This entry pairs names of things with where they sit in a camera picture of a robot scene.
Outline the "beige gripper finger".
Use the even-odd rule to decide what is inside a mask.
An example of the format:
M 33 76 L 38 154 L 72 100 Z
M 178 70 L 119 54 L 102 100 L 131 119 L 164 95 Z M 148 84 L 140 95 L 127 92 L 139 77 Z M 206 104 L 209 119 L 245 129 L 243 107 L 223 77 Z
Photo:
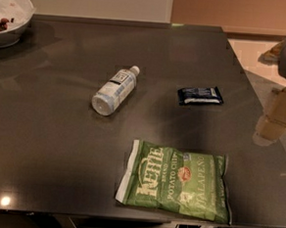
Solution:
M 253 141 L 259 146 L 269 146 L 286 133 L 286 87 L 272 89 L 264 111 L 256 124 Z

